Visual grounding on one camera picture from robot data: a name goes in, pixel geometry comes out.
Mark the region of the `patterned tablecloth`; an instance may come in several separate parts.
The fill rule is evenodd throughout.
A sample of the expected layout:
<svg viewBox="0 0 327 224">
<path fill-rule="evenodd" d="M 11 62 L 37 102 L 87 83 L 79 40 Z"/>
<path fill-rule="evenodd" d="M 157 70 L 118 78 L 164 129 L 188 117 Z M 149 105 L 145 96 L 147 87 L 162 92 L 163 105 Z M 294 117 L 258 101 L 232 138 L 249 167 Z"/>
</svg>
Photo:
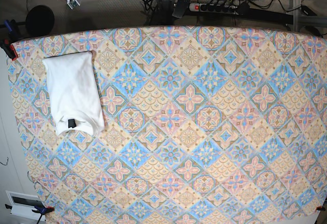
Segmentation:
<svg viewBox="0 0 327 224">
<path fill-rule="evenodd" d="M 270 223 L 326 199 L 326 40 L 142 27 L 21 40 L 14 115 L 47 223 Z M 92 58 L 104 129 L 51 108 L 47 58 Z"/>
</svg>

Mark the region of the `white wall outlet box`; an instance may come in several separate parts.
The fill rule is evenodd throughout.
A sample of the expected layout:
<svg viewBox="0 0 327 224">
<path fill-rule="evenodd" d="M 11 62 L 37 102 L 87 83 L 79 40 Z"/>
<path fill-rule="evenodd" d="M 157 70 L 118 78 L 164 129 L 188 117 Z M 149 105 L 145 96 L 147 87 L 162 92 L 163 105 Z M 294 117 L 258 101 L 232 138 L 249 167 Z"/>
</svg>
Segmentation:
<svg viewBox="0 0 327 224">
<path fill-rule="evenodd" d="M 36 210 L 35 206 L 43 207 L 43 203 L 38 196 L 12 191 L 6 191 L 6 194 L 10 203 L 5 204 L 5 208 L 9 209 L 12 215 L 30 220 L 38 220 L 41 217 L 40 214 L 33 212 L 33 210 Z"/>
</svg>

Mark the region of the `blue clamp lower left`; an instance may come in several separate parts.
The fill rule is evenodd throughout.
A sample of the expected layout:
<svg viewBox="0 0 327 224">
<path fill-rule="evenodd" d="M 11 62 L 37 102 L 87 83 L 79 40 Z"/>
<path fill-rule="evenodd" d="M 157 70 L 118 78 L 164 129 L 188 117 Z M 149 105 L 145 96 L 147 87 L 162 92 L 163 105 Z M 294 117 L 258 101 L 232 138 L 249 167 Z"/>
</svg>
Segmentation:
<svg viewBox="0 0 327 224">
<path fill-rule="evenodd" d="M 11 205 L 5 204 L 5 208 L 6 209 L 12 210 L 13 207 L 19 207 L 19 206 L 11 206 Z M 22 208 L 25 208 L 26 211 L 27 211 L 27 209 L 30 209 L 32 212 L 37 213 L 37 214 L 41 214 L 41 215 L 45 215 L 47 213 L 51 213 L 51 212 L 53 212 L 55 210 L 53 207 L 46 208 L 46 207 L 39 207 L 39 206 L 22 207 Z"/>
</svg>

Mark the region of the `white power strip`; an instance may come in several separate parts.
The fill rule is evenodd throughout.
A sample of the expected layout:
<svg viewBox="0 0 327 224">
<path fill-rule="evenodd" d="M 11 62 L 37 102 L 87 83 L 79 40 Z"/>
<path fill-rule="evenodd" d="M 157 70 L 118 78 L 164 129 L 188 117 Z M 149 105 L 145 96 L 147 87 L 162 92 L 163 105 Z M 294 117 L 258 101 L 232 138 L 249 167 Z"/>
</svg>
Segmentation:
<svg viewBox="0 0 327 224">
<path fill-rule="evenodd" d="M 231 13 L 235 14 L 236 6 L 234 5 L 218 5 L 204 3 L 190 3 L 189 10 L 191 12 L 208 12 L 208 13 Z"/>
</svg>

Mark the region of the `black remote control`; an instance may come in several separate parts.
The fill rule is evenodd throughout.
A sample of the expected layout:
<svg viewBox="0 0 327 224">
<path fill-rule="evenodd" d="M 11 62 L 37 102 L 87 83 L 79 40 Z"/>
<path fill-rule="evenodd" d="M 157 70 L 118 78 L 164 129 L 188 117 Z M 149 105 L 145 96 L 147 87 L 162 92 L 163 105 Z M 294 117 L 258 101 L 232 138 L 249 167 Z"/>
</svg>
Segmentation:
<svg viewBox="0 0 327 224">
<path fill-rule="evenodd" d="M 189 7 L 189 4 L 190 0 L 177 0 L 172 16 L 175 18 L 182 18 L 185 11 Z"/>
</svg>

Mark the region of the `black round stool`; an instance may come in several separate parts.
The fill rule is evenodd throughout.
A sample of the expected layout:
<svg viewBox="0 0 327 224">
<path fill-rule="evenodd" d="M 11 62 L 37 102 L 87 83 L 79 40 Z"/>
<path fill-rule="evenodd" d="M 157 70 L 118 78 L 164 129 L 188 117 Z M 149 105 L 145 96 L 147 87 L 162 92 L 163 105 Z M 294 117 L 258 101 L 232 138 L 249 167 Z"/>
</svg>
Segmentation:
<svg viewBox="0 0 327 224">
<path fill-rule="evenodd" d="M 27 33 L 32 37 L 49 35 L 54 22 L 54 13 L 48 6 L 36 6 L 27 14 L 25 21 Z"/>
</svg>

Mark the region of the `orange clamp lower right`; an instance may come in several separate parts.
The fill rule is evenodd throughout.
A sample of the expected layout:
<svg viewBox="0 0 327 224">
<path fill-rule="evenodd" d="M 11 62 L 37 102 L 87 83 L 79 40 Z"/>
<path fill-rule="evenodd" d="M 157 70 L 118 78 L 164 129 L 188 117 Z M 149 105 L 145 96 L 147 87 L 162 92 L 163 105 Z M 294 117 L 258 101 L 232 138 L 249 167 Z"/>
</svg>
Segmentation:
<svg viewBox="0 0 327 224">
<path fill-rule="evenodd" d="M 316 208 L 316 211 L 325 211 L 326 208 L 324 206 L 319 206 Z"/>
</svg>

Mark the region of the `white printed T-shirt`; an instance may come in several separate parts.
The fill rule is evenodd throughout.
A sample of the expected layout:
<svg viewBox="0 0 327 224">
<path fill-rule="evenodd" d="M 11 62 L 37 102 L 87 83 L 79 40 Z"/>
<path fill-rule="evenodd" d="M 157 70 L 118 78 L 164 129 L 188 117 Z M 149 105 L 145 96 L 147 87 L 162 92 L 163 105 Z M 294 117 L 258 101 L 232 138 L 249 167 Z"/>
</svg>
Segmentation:
<svg viewBox="0 0 327 224">
<path fill-rule="evenodd" d="M 104 117 L 92 64 L 92 53 L 80 52 L 42 61 L 56 134 L 70 130 L 96 136 Z"/>
</svg>

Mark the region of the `grey metal table leg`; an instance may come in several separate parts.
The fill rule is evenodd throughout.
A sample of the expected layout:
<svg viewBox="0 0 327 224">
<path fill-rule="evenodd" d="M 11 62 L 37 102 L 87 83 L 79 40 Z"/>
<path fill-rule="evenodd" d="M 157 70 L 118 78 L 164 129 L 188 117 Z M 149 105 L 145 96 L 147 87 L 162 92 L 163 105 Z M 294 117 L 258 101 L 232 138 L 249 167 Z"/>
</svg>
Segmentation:
<svg viewBox="0 0 327 224">
<path fill-rule="evenodd" d="M 326 17 L 307 16 L 301 11 L 301 0 L 290 0 L 291 13 L 293 15 L 293 30 L 299 32 L 304 26 L 326 28 Z"/>
</svg>

